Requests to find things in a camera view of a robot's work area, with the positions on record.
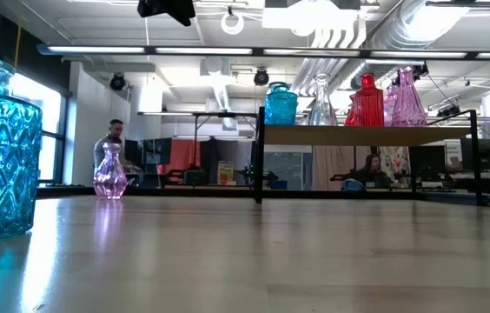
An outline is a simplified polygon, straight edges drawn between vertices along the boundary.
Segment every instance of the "ceiling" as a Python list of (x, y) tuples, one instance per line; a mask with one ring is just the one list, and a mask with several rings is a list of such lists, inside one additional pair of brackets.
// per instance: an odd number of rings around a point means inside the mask
[[(107, 3), (81, 3), (73, 0), (0, 0), (0, 13), (13, 21), (22, 17), (23, 27), (49, 44), (150, 44), (150, 45), (208, 45), (208, 46), (270, 46), (305, 47), (314, 37), (298, 37), (290, 30), (264, 29), (262, 22), (245, 18), (243, 31), (229, 35), (220, 26), (224, 8), (196, 7), (197, 19), (185, 28), (167, 15), (147, 20), (140, 18), (133, 6), (114, 6)], [(248, 0), (248, 9), (235, 9), (261, 18), (263, 0)], [(367, 15), (367, 29), (397, 3), (397, 0), (380, 0), (380, 8)], [(471, 10), (448, 33), (436, 40), (431, 49), (490, 49), (489, 9)], [(170, 93), (165, 94), (168, 103), (204, 103), (212, 96), (212, 89), (196, 82), (201, 57), (93, 57), (81, 61), (89, 63), (94, 76), (109, 80), (111, 64), (152, 63), (162, 74)], [(301, 69), (298, 58), (230, 58), (236, 84), (228, 87), (230, 97), (262, 97), (266, 88), (255, 87), (253, 76), (257, 67), (265, 67), (271, 81), (292, 83)], [(444, 101), (446, 96), (464, 95), (463, 105), (477, 106), (482, 92), (490, 88), (490, 62), (429, 62), (430, 77), (416, 83), (422, 102), (428, 106)], [(128, 73), (134, 84), (145, 83), (147, 73)], [(471, 83), (466, 86), (466, 78)]]

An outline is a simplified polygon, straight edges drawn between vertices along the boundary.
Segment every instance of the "wooden shelf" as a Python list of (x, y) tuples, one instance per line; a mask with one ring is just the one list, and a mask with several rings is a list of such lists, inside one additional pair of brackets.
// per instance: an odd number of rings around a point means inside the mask
[(468, 135), (468, 127), (266, 125), (265, 144), (414, 147)]

